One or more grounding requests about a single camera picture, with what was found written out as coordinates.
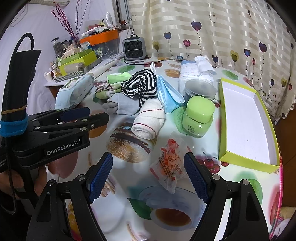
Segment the blue gripper pad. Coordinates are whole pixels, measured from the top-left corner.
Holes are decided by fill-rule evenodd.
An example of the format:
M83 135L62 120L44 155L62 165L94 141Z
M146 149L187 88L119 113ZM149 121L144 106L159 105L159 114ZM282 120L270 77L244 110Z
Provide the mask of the blue gripper pad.
M195 189L197 196L200 199L202 199L205 203L208 203L209 195L207 193L207 184L189 153L187 153L184 156L184 167Z
M112 166L113 157L109 152L106 152L97 163L97 165L94 166L94 170L89 176L89 178L91 178L91 182L88 184L89 179L87 179L86 181L87 189L90 191L90 203L93 203L95 199L100 197Z
M61 121L69 122L69 121L78 120L83 117L88 117L90 113L91 111L88 107L77 108L77 109L64 111L64 113L61 114L60 118L61 118Z

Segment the striped cloth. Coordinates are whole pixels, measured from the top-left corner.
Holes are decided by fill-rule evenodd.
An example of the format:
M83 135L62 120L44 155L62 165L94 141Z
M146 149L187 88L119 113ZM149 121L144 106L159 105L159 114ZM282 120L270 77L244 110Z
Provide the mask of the striped cloth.
M139 106L143 104L151 97L156 97L156 75L152 70L141 70L132 77L121 83L122 93L126 96L133 98L135 95L140 96Z

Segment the striped curtain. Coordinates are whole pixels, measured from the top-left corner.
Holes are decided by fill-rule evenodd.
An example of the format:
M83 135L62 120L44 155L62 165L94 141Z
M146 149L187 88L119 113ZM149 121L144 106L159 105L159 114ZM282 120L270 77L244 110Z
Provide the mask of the striped curtain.
M213 65L246 75L275 119L294 108L296 43L264 0L129 0L129 5L135 33L145 39L150 56L207 55Z

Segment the tissue pack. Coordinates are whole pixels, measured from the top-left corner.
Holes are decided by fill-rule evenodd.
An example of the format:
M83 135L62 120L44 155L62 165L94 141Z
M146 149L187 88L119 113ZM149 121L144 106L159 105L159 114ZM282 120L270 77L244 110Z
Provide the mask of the tissue pack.
M83 100L93 85L93 77L91 75L71 79L59 89L54 108L56 110L74 108Z

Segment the human hand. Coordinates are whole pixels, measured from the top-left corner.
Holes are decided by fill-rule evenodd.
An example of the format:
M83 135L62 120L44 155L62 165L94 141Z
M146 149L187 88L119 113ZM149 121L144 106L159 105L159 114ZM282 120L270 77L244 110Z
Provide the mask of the human hand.
M18 174L15 170L11 170L12 172L12 183L14 188L22 188L24 187L24 181L20 174ZM38 178L34 183L34 191L40 196L45 185L47 183L47 174L45 166L40 166L38 170ZM0 190L10 196L12 196L12 190L9 184L8 170L0 173Z

